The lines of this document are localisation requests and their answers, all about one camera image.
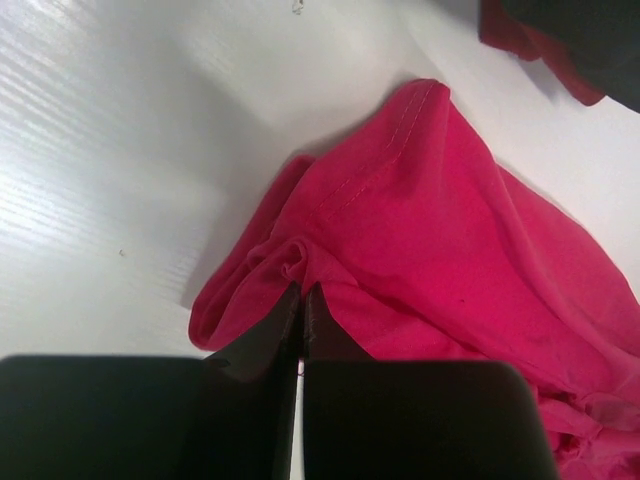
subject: stitching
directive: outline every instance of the stitching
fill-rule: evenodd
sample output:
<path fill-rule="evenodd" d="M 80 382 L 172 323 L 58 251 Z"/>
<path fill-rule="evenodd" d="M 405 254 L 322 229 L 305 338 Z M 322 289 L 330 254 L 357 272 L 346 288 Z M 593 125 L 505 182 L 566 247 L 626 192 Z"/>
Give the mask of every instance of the stitching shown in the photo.
<path fill-rule="evenodd" d="M 389 162 L 387 165 L 385 165 L 380 172 L 378 173 L 378 175 L 376 175 L 372 180 L 368 181 L 353 197 L 351 197 L 351 199 L 345 203 L 344 205 L 342 205 L 340 208 L 338 208 L 337 210 L 335 210 L 331 215 L 329 215 L 327 217 L 327 221 L 331 220 L 335 215 L 337 215 L 338 213 L 340 213 L 342 210 L 344 210 L 345 208 L 347 208 L 356 198 L 358 198 L 360 196 L 360 194 L 362 194 L 367 188 L 369 188 L 371 185 L 373 185 L 374 183 L 376 183 L 380 177 L 389 169 L 391 168 L 391 166 L 396 163 L 398 161 L 398 159 L 402 156 L 402 154 L 404 153 L 405 148 L 407 147 L 407 144 L 409 143 L 409 139 L 411 138 L 411 134 L 413 133 L 413 129 L 416 126 L 416 122 L 418 121 L 418 117 L 420 116 L 420 113 L 422 112 L 422 108 L 424 107 L 425 101 L 427 100 L 427 98 L 429 97 L 429 93 L 431 92 L 431 89 L 433 88 L 434 84 L 431 84 L 431 86 L 429 87 L 429 90 L 427 90 L 424 94 L 424 97 L 422 98 L 422 102 L 420 103 L 420 107 L 418 108 L 418 113 L 416 113 L 415 118 L 413 119 L 413 123 L 411 124 L 411 126 L 409 127 L 409 132 L 407 133 L 407 138 L 405 138 L 404 143 L 402 144 L 402 147 L 400 148 L 400 151 L 398 152 L 398 155 L 395 156 L 395 158 Z"/>
<path fill-rule="evenodd" d="M 407 112 L 409 111 L 409 108 L 413 105 L 413 102 L 414 102 L 415 98 L 418 96 L 419 91 L 420 91 L 420 89 L 416 89 L 416 91 L 413 93 L 413 96 L 411 97 L 411 100 L 409 100 L 409 103 L 407 104 L 407 106 L 405 107 L 404 111 L 402 112 L 402 116 L 400 117 L 400 120 L 398 121 L 398 125 L 396 126 L 396 129 L 393 132 L 393 135 L 391 136 L 391 140 L 389 140 L 389 143 L 382 149 L 382 152 L 380 152 L 380 155 L 378 155 L 376 160 L 379 159 L 380 157 L 382 157 L 382 155 L 389 149 L 389 147 L 391 147 L 391 144 L 393 143 L 393 141 L 395 140 L 396 136 L 398 135 L 398 132 L 400 131 L 400 127 L 402 126 L 402 122 L 404 121 L 404 118 L 406 117 Z M 325 199 L 322 202 L 320 202 L 320 204 L 316 208 L 314 208 L 311 211 L 311 213 L 309 213 L 309 215 L 307 216 L 307 220 L 305 222 L 305 226 L 309 225 L 309 222 L 311 221 L 311 217 L 313 216 L 314 213 L 316 213 L 318 210 L 320 210 L 324 206 L 325 203 L 327 203 L 336 193 L 338 193 L 340 190 L 342 190 L 351 180 L 353 180 L 356 177 L 356 175 L 358 175 L 362 170 L 364 170 L 369 165 L 370 165 L 369 162 L 364 162 L 362 165 L 360 165 L 360 167 L 349 178 L 347 178 L 342 183 L 342 185 L 340 185 L 333 192 L 331 192 L 329 195 L 327 195 L 327 197 L 325 197 Z"/>

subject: white surface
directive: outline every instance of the white surface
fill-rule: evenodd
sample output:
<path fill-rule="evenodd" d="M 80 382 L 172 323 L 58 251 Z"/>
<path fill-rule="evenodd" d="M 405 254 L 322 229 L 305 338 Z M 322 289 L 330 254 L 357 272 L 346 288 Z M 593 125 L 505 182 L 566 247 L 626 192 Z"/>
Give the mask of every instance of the white surface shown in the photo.
<path fill-rule="evenodd" d="M 189 306 L 294 151 L 436 77 L 640 291 L 640 115 L 477 41 L 470 0 L 4 0 L 0 356 L 198 354 Z"/>

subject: dark red fabric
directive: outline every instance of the dark red fabric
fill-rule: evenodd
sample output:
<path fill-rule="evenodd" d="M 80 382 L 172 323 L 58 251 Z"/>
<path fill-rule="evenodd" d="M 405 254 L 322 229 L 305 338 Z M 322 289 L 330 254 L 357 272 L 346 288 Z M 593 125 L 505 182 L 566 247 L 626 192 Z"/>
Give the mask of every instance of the dark red fabric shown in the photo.
<path fill-rule="evenodd" d="M 523 60 L 542 58 L 567 90 L 584 105 L 593 105 L 604 93 L 582 78 L 573 65 L 567 47 L 544 33 L 520 24 L 502 8 L 501 0 L 482 0 L 480 40 Z"/>

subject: wrinkled fabric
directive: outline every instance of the wrinkled fabric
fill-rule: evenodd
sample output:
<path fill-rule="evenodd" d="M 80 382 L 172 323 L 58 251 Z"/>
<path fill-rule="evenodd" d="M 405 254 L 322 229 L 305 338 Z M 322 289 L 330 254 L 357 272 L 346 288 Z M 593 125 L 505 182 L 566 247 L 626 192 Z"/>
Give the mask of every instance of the wrinkled fabric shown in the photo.
<path fill-rule="evenodd" d="M 408 83 L 335 149 L 282 171 L 196 299 L 191 340 L 222 348 L 291 281 L 321 282 L 377 359 L 514 365 L 563 478 L 640 475 L 633 293 L 582 227 L 496 165 L 444 85 Z"/>

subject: magenta cloth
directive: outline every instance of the magenta cloth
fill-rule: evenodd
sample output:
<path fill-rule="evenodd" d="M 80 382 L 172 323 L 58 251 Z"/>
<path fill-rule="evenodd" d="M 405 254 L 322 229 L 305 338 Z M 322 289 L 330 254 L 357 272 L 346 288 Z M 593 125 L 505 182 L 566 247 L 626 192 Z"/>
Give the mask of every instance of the magenta cloth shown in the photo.
<path fill-rule="evenodd" d="M 196 299 L 191 340 L 225 346 L 291 281 L 321 282 L 377 359 L 514 365 L 563 478 L 640 478 L 638 303 L 582 227 L 496 165 L 444 85 L 406 84 L 282 171 Z"/>

